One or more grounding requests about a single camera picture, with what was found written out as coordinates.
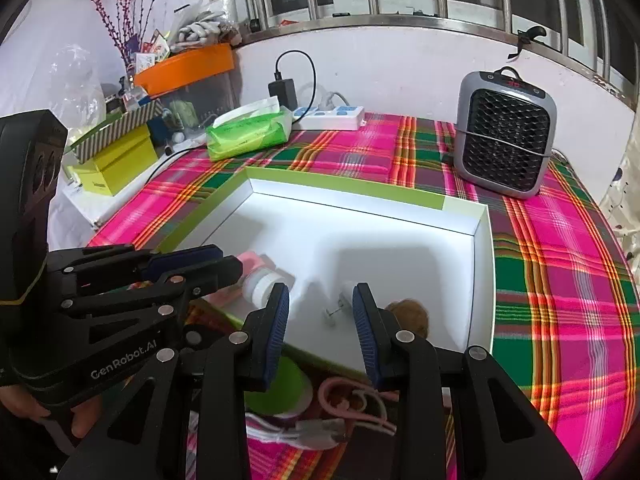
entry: green round object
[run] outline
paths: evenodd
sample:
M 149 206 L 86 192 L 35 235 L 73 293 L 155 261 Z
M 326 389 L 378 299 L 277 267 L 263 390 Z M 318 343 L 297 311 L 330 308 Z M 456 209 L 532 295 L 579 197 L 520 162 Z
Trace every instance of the green round object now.
M 252 412 L 261 415 L 287 413 L 295 407 L 305 383 L 302 370 L 288 357 L 281 357 L 276 376 L 264 392 L 245 392 L 244 403 Z

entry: plaid tablecloth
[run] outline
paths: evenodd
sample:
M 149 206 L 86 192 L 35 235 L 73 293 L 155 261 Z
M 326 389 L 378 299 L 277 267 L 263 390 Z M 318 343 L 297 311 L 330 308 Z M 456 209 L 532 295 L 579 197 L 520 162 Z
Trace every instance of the plaid tablecloth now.
M 206 150 L 197 150 L 149 183 L 91 245 L 155 247 L 247 164 L 485 203 L 495 247 L 494 356 L 591 480 L 619 446 L 637 409 L 640 316 L 625 259 L 567 163 L 553 158 L 540 194 L 514 200 L 473 186 L 443 163 L 454 135 L 449 123 L 369 114 L 359 132 L 300 132 L 284 147 L 230 160 L 212 163 Z M 328 479 L 343 452 L 344 446 L 321 453 L 250 443 L 255 480 Z

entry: yellow box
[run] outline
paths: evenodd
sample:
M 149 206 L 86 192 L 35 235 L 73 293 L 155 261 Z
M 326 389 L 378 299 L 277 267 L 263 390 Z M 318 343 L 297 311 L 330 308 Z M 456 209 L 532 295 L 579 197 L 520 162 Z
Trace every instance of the yellow box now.
M 142 124 L 84 164 L 74 166 L 82 187 L 110 196 L 119 192 L 158 160 L 149 135 L 146 124 Z

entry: portable heater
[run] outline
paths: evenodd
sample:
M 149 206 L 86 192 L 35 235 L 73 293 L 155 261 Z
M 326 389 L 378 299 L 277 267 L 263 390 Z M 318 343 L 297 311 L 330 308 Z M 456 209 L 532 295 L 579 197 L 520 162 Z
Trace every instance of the portable heater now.
M 458 101 L 456 171 L 505 195 L 534 196 L 551 156 L 556 115 L 551 96 L 511 67 L 468 74 Z

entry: human hand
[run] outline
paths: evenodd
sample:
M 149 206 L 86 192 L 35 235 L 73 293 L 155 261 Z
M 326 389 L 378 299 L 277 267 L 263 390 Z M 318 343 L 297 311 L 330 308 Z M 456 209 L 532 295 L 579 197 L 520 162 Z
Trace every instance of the human hand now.
M 41 418 L 50 415 L 50 411 L 42 407 L 33 396 L 22 386 L 0 387 L 0 402 L 18 418 L 30 418 L 38 422 Z M 76 438 L 84 437 L 93 427 L 102 412 L 100 396 L 92 397 L 71 411 L 74 414 L 71 423 L 71 433 Z

